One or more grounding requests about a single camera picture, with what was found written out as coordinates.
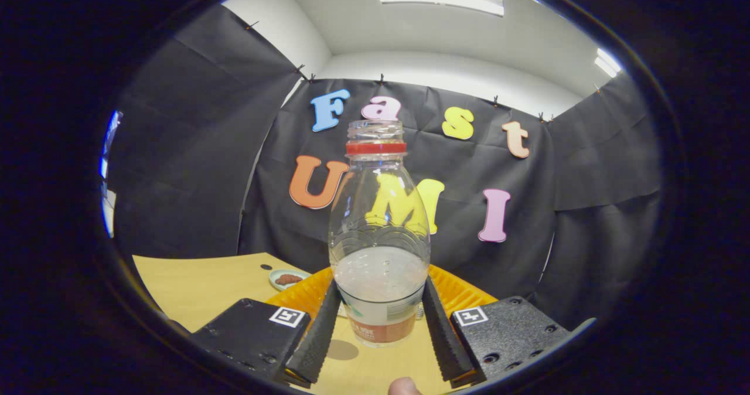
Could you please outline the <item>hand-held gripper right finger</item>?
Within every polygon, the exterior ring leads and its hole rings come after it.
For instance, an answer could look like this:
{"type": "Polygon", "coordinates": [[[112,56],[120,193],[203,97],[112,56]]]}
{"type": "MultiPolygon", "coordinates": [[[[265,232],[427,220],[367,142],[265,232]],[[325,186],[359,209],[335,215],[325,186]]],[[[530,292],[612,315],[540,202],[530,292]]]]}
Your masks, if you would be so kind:
{"type": "Polygon", "coordinates": [[[422,304],[440,373],[453,388],[509,378],[572,337],[523,297],[496,299],[434,265],[422,304]]]}

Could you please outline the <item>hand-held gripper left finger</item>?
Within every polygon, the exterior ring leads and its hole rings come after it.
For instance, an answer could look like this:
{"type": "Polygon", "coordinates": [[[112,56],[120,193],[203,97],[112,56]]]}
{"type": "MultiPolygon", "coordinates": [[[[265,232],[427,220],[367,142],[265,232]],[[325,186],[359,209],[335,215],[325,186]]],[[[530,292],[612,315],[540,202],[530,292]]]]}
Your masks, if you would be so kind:
{"type": "Polygon", "coordinates": [[[266,302],[240,299],[190,338],[242,373],[310,388],[326,360],[339,306],[326,268],[266,302]]]}

